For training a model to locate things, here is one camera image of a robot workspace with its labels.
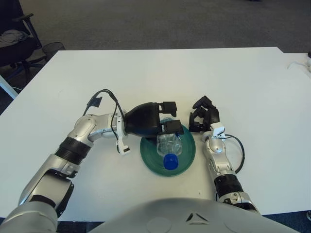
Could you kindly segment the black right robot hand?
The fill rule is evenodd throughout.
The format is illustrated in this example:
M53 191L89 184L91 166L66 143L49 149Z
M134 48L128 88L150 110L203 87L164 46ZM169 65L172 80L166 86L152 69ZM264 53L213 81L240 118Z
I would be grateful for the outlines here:
M194 112L190 112L189 116L190 132L211 131L211 125L220 122L219 111L207 96L201 97L192 108Z

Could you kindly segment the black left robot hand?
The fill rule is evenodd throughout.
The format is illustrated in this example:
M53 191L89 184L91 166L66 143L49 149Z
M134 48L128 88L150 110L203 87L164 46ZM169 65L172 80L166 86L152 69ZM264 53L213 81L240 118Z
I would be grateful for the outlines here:
M136 106L124 115L124 128L128 134L153 138L165 134L184 134L180 120L160 122L160 114L176 117L177 107L174 101L162 103L148 102Z

